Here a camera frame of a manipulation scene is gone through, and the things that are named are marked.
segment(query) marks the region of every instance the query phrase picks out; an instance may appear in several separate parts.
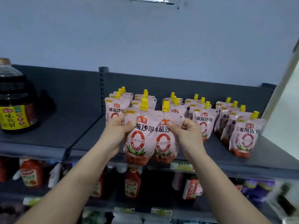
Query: ketchup bottle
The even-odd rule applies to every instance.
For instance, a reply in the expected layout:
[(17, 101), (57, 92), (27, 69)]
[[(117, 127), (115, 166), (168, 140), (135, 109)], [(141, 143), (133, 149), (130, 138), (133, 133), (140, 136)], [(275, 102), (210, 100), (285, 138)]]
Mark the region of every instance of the ketchup bottle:
[(141, 184), (141, 176), (138, 168), (130, 168), (125, 179), (125, 195), (130, 198), (136, 198)]
[(0, 160), (0, 182), (7, 181), (7, 170), (2, 160)]
[(95, 186), (91, 196), (101, 197), (103, 195), (103, 174), (99, 178), (97, 185)]
[(25, 159), (20, 166), (23, 182), (28, 187), (40, 187), (43, 183), (43, 166), (33, 159)]

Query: red zero logo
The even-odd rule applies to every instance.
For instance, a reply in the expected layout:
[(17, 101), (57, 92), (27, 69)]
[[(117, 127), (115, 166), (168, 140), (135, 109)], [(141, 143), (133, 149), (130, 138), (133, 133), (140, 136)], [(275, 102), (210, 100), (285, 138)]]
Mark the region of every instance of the red zero logo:
[(246, 128), (254, 128), (254, 125), (252, 123), (246, 124)]
[(245, 147), (245, 148), (250, 148), (253, 144), (253, 135), (250, 134), (250, 133), (246, 133), (243, 135), (242, 139), (241, 139), (241, 142), (242, 142), (242, 145)]
[(160, 125), (165, 126), (166, 123), (167, 123), (168, 121), (169, 121), (168, 119), (163, 119), (163, 120), (160, 122)]
[(127, 184), (128, 186), (135, 186), (135, 185), (137, 185), (137, 182), (132, 181), (132, 180), (126, 180), (126, 184)]
[(199, 125), (202, 129), (202, 134), (204, 134), (207, 131), (207, 123), (206, 122), (201, 122)]
[(110, 118), (112, 119), (112, 118), (115, 118), (115, 117), (117, 117), (117, 116), (118, 116), (118, 113), (114, 112), (114, 113), (110, 116)]
[(137, 117), (137, 122), (141, 122), (141, 123), (147, 124), (147, 118), (145, 118), (143, 116), (138, 116)]
[[(160, 142), (162, 137), (166, 137), (166, 142)], [(157, 137), (157, 149), (159, 149), (161, 152), (166, 152), (170, 148), (170, 136), (166, 133), (162, 133)], [(166, 145), (165, 149), (161, 149), (160, 145)]]
[(32, 169), (22, 169), (21, 172), (22, 175), (31, 175), (34, 171)]
[(4, 113), (13, 112), (13, 110), (10, 109), (10, 108), (5, 108), (5, 109), (3, 109), (2, 111), (3, 111)]
[[(134, 137), (139, 134), (141, 139), (134, 139)], [(138, 142), (140, 143), (139, 147), (135, 147), (134, 142)], [(139, 151), (140, 149), (142, 149), (144, 147), (144, 143), (145, 143), (145, 137), (143, 135), (143, 133), (141, 131), (134, 131), (131, 135), (131, 147), (135, 150), (135, 151)]]

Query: yellow spout cap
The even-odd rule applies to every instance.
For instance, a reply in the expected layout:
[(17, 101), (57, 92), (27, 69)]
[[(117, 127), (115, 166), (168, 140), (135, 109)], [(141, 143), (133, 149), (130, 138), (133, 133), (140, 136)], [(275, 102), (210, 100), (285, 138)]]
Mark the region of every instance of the yellow spout cap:
[(142, 95), (142, 99), (143, 99), (143, 98), (147, 99), (147, 98), (148, 98), (148, 93), (144, 93), (144, 94)]
[(240, 107), (240, 111), (241, 111), (241, 112), (245, 112), (245, 110), (246, 110), (246, 105), (241, 105), (241, 107)]
[(120, 93), (119, 91), (116, 92), (116, 96), (115, 96), (115, 98), (116, 98), (116, 99), (120, 99), (120, 98), (121, 98), (121, 93)]
[(171, 100), (172, 103), (174, 103), (176, 101), (176, 96), (174, 96)]
[(178, 106), (180, 104), (180, 98), (176, 98), (176, 100), (173, 103), (175, 106)]
[(204, 105), (204, 108), (210, 108), (210, 102), (209, 101), (206, 102), (206, 104)]
[(142, 98), (140, 110), (147, 111), (149, 109), (149, 100), (146, 98)]
[(238, 105), (238, 102), (237, 101), (234, 101), (232, 104), (231, 104), (231, 107), (237, 107)]
[(202, 98), (200, 99), (200, 103), (201, 103), (201, 104), (204, 104), (204, 102), (205, 102), (205, 97), (202, 97)]
[(231, 97), (227, 97), (226, 100), (225, 100), (225, 103), (229, 103), (231, 100)]
[(162, 112), (169, 112), (169, 101), (163, 101)]
[(121, 88), (118, 89), (118, 92), (122, 95), (123, 94), (123, 90)]
[(259, 112), (258, 111), (254, 111), (252, 114), (251, 114), (251, 119), (257, 119), (259, 117)]

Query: store shelf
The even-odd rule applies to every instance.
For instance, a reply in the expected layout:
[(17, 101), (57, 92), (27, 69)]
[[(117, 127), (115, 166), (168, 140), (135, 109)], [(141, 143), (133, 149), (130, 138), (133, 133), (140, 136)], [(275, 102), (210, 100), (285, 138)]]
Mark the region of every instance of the store shelf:
[(0, 156), (62, 161), (68, 148), (98, 117), (56, 112), (30, 132), (7, 134), (0, 131)]
[[(205, 195), (195, 200), (184, 200), (182, 192), (171, 187), (173, 173), (144, 170), (141, 175), (140, 193), (136, 199), (124, 194), (125, 174), (115, 170), (104, 176), (104, 193), (101, 198), (88, 200), (86, 206), (111, 212), (115, 207), (135, 208), (136, 214), (151, 215), (152, 207), (171, 209), (172, 218), (191, 221), (215, 221)], [(0, 183), (2, 201), (23, 201), (26, 196), (44, 196), (50, 189), (47, 184), (39, 188), (25, 187), (22, 180)], [(264, 203), (260, 211), (274, 224), (281, 223), (275, 212)]]
[[(105, 128), (105, 117), (102, 117), (73, 147), (70, 160), (79, 160), (99, 139)], [(259, 136), (252, 156), (249, 159), (236, 157), (212, 134), (204, 142), (207, 154), (229, 176), (256, 179), (299, 179), (299, 160), (271, 143), (263, 136)], [(179, 149), (176, 160), (187, 160)], [(112, 162), (126, 162), (122, 146), (119, 153), (111, 159)], [(150, 166), (157, 166), (163, 170), (170, 170), (170, 165), (157, 164), (154, 160)]]

